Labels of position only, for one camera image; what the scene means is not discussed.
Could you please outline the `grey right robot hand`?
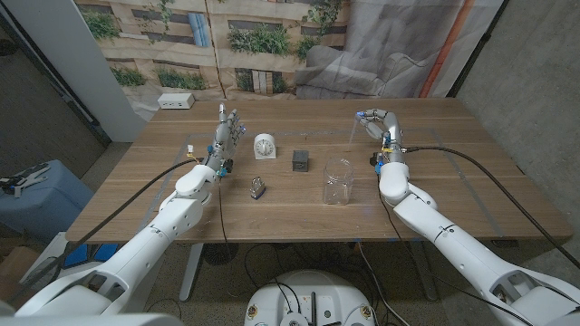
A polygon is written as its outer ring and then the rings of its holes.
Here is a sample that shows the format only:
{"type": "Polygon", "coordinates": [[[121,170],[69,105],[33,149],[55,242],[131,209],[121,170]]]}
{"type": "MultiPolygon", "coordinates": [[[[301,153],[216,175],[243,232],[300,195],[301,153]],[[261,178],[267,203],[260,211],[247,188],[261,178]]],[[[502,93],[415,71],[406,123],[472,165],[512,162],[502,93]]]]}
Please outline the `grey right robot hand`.
{"type": "Polygon", "coordinates": [[[361,123],[372,139],[382,143],[383,149],[399,150],[402,143],[402,131],[393,112],[369,109],[355,113],[355,120],[361,123]]]}

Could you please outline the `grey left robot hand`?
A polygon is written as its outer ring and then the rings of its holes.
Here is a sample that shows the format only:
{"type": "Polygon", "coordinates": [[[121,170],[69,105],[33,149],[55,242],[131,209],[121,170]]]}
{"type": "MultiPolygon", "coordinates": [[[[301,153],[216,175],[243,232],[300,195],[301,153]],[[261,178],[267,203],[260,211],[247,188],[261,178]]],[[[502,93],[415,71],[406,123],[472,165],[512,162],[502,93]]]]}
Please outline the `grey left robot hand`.
{"type": "Polygon", "coordinates": [[[239,122],[237,110],[227,113],[226,105],[220,103],[218,107],[218,125],[214,134],[213,143],[208,148],[208,157],[205,165],[212,168],[223,177],[231,171],[231,158],[235,154],[240,137],[246,132],[246,127],[239,122]]]}

